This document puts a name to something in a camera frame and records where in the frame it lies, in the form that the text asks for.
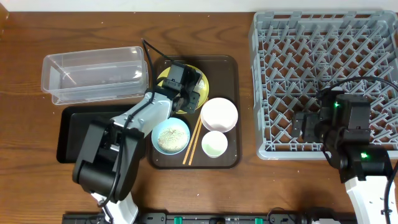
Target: white bowl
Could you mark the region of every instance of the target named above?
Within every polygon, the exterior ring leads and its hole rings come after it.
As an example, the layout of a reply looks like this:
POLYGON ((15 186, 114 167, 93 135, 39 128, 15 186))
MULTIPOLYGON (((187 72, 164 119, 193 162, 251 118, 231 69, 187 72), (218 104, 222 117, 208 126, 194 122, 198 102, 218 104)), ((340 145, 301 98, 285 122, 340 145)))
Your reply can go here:
POLYGON ((201 148, 210 158, 217 158, 222 155, 228 147, 228 140, 219 131, 210 131, 201 140, 201 148))
POLYGON ((238 121, 238 110, 229 100, 214 98, 203 105, 200 119, 209 131, 225 133, 235 127, 238 121))

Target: metal grid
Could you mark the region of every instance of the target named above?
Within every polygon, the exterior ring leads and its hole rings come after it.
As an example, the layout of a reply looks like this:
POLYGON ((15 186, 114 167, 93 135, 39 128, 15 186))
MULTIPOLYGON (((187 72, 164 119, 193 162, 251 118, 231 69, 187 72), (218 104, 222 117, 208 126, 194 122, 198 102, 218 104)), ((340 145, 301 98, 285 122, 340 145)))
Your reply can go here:
MULTIPOLYGON (((321 144, 290 135, 294 111, 318 111, 317 90, 353 77, 397 80, 396 15, 348 12, 336 18, 340 14, 308 14, 303 18, 303 13, 294 12, 281 19, 269 12, 255 15, 252 28, 256 26, 256 30, 251 38, 256 41, 252 59, 254 117, 261 119, 256 128, 262 133, 260 139, 256 135, 256 145, 262 159, 324 158, 321 144)), ((366 80, 341 87, 372 102, 371 142, 398 149, 398 98, 392 87, 366 80)))

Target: rice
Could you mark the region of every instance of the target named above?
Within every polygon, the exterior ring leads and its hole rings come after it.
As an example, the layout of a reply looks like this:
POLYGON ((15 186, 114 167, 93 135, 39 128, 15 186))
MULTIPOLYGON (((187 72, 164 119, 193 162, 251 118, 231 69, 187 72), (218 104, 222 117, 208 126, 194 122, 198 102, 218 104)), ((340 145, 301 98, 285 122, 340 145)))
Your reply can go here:
POLYGON ((181 151, 188 142, 188 136, 181 126, 165 128, 157 139, 160 148, 169 153, 181 151))

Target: green led indicator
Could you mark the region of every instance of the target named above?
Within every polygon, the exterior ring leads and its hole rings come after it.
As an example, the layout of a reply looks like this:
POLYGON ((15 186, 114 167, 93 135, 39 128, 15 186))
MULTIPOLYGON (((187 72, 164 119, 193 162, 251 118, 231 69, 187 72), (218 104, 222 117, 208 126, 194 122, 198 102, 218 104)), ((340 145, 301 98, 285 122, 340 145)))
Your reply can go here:
POLYGON ((362 152, 361 157, 362 157, 362 159, 365 159, 365 158, 368 158, 368 155, 365 152, 362 152))

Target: cable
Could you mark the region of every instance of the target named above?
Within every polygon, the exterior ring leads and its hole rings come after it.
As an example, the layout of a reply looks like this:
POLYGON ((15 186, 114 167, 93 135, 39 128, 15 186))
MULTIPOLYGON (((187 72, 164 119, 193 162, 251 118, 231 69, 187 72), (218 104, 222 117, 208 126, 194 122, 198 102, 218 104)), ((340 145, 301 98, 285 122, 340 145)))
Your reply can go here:
POLYGON ((394 178, 395 178, 395 176, 397 174, 397 171, 398 171, 398 161, 397 161, 397 163, 396 163, 396 165, 394 167, 394 170, 392 171, 392 174, 391 174, 390 178, 388 178, 388 181, 387 181, 387 184, 386 184, 386 189, 384 191, 384 214, 386 216, 386 223, 387 224, 391 224, 390 211, 389 211, 390 209, 389 209, 389 206, 388 206, 388 201, 389 201, 388 198, 389 198, 389 195, 390 195, 391 185, 392 185, 392 183, 394 181, 394 178))
MULTIPOLYGON (((275 209, 280 209, 280 210, 283 210, 283 211, 286 212, 286 209, 281 208, 281 207, 275 207, 275 208, 271 209, 271 210, 268 212, 268 214, 267 214, 267 221, 269 221, 269 223, 272 223, 272 222, 269 220, 269 218, 270 218, 271 216, 270 216, 270 217, 268 217, 268 216, 271 215, 271 213, 272 213, 275 209)), ((295 220, 294 218, 292 218, 289 214, 286 214, 286 215, 289 217, 289 219, 291 219, 294 223, 296 223, 296 220, 295 220)))
POLYGON ((123 129, 122 129, 122 132, 121 132, 121 138, 120 138, 120 143, 119 143, 119 156, 118 156, 118 159, 116 161, 115 178, 113 179, 113 183, 112 183, 111 190, 109 191, 109 195, 105 198, 105 200, 100 201, 99 204, 98 204, 99 207, 104 208, 104 212, 109 217, 110 223, 113 223, 113 217, 110 214, 108 208, 106 208, 106 204, 111 200, 112 196, 114 195, 114 192, 116 191, 116 186, 118 185, 118 182, 119 182, 120 170, 121 170, 121 165, 122 165, 122 156, 123 156, 124 142, 126 141, 126 130, 127 130, 127 127, 129 125, 129 123, 132 121, 133 117, 135 117, 135 115, 138 114, 138 112, 140 112, 146 106, 151 104, 153 102, 153 100, 154 100, 154 97, 155 97, 156 74, 155 74, 154 65, 152 63, 152 60, 150 58, 150 55, 149 55, 149 52, 148 52, 148 49, 147 49, 146 45, 148 45, 149 47, 154 49, 157 53, 161 54, 161 56, 171 60, 170 58, 168 58, 168 56, 164 55, 162 52, 158 51, 153 46, 151 46, 151 44, 148 44, 148 42, 146 42, 144 39, 142 39, 142 45, 143 45, 145 53, 147 55, 149 66, 150 66, 150 70, 152 72, 152 96, 151 96, 151 98, 149 99, 149 101, 147 103, 145 103, 144 105, 140 106, 132 114, 127 116, 126 122, 124 123, 123 129))
MULTIPOLYGON (((334 87, 340 86, 343 83, 352 82, 352 81, 358 81, 358 80, 379 81, 379 82, 385 83, 385 84, 393 87, 395 89, 395 91, 398 92, 398 86, 393 84, 389 80, 385 80, 383 78, 378 78, 378 77, 354 77, 354 78, 347 78, 347 79, 345 79, 343 81, 335 83, 334 85, 332 85, 331 87, 329 87, 328 89, 324 90, 321 93, 326 94, 326 93, 330 92, 334 87)), ((398 161, 397 161, 397 163, 396 163, 396 165, 394 167, 394 170, 392 171, 391 176, 387 178, 388 181, 387 181, 387 184, 386 184, 386 189, 384 191, 384 214, 386 216, 386 223, 387 224, 391 224, 389 205, 388 205, 388 201, 389 201, 388 198, 389 198, 389 194, 390 194, 391 185, 392 185, 392 182, 394 181, 394 177, 396 176, 397 171, 398 171, 398 161)))

